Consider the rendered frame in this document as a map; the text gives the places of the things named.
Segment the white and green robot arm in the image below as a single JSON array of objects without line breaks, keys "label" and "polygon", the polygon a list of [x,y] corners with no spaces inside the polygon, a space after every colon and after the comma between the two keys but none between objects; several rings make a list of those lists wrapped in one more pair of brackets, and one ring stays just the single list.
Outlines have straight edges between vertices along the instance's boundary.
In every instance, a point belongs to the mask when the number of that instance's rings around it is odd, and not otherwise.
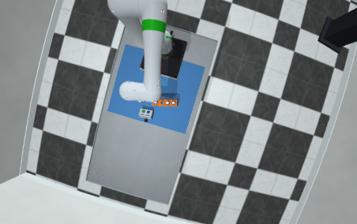
[{"label": "white and green robot arm", "polygon": [[144,48],[144,83],[124,82],[119,94],[128,101],[154,103],[162,95],[161,61],[173,55],[175,45],[171,38],[173,31],[165,31],[167,0],[107,0],[107,4],[128,29],[135,44]]}]

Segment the blue bench mat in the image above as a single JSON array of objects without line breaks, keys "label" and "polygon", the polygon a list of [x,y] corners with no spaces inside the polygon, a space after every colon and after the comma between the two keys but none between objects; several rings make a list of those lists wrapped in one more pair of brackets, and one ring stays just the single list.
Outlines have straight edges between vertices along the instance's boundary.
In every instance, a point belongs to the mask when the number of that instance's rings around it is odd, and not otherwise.
[{"label": "blue bench mat", "polygon": [[140,70],[143,56],[144,49],[125,45],[107,111],[146,122],[138,116],[140,109],[153,110],[152,120],[148,119],[147,123],[186,134],[205,67],[182,61],[177,80],[161,76],[160,99],[177,99],[177,106],[153,106],[151,102],[125,100],[119,94],[124,82],[143,83],[144,71]]}]

